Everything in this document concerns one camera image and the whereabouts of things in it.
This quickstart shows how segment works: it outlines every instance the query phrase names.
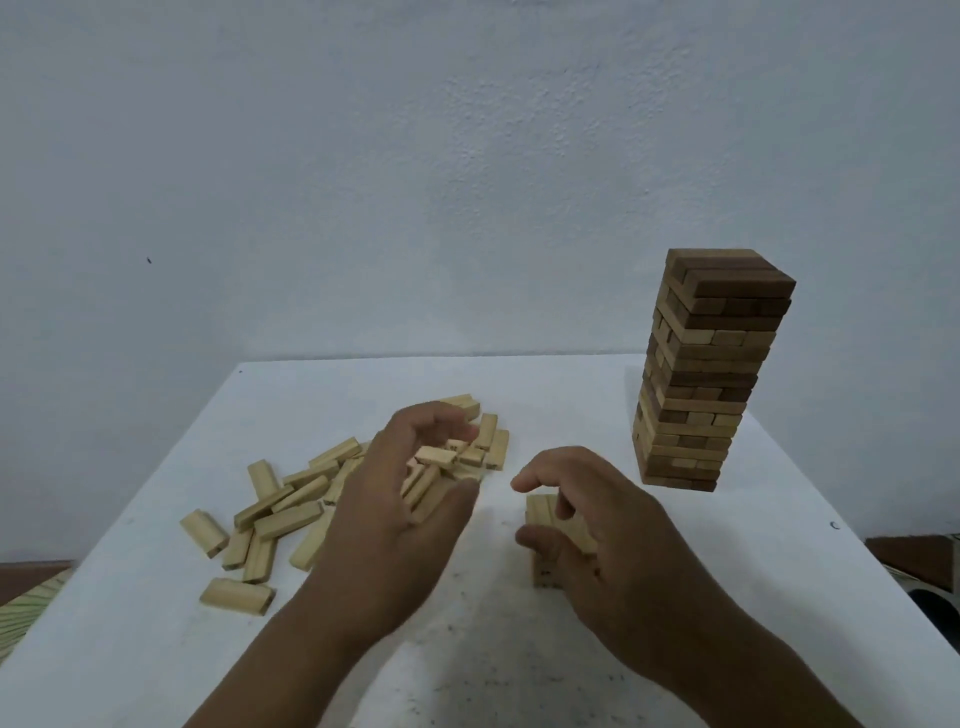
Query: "left hand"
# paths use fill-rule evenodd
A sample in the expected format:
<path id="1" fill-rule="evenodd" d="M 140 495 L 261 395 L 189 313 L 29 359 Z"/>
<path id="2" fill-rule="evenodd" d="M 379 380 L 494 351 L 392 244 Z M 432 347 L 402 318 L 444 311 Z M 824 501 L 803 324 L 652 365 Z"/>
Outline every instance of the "left hand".
<path id="1" fill-rule="evenodd" d="M 460 407 L 432 401 L 399 410 L 373 438 L 296 597 L 334 628 L 343 649 L 366 651 L 430 596 L 480 486 L 457 483 L 426 521 L 415 524 L 400 497 L 406 463 L 421 445 L 471 442 L 477 434 Z"/>

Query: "forearm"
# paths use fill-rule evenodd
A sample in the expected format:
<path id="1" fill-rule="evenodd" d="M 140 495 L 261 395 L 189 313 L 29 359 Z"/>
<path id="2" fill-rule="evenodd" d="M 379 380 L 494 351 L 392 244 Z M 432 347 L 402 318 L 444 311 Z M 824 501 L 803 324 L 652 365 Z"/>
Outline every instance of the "forearm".
<path id="1" fill-rule="evenodd" d="M 263 628 L 185 728 L 313 728 L 362 650 L 337 644 L 295 596 Z"/>
<path id="2" fill-rule="evenodd" d="M 667 686 L 711 728 L 860 728 L 786 643 L 738 607 L 724 622 Z"/>

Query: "textured wall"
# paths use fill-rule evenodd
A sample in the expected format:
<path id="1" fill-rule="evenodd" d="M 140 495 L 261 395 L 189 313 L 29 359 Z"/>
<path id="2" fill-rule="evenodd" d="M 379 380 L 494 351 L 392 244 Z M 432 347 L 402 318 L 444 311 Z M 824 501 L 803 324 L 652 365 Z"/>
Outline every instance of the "textured wall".
<path id="1" fill-rule="evenodd" d="M 855 528 L 960 530 L 959 36 L 905 0 L 4 3 L 0 559 L 85 552 L 236 361 L 641 350 L 670 246 L 800 281 L 751 409 Z"/>

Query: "right hand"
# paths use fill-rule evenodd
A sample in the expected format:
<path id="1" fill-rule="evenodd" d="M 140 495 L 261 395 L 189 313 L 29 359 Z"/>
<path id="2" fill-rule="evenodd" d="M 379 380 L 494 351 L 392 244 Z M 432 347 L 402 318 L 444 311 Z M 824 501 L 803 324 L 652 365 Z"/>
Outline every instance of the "right hand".
<path id="1" fill-rule="evenodd" d="M 577 617 L 638 674 L 675 690 L 684 666 L 745 619 L 660 503 L 595 452 L 545 450 L 512 485 L 558 487 L 558 517 L 583 515 L 596 561 L 550 526 L 524 525 L 516 541 L 556 565 Z"/>

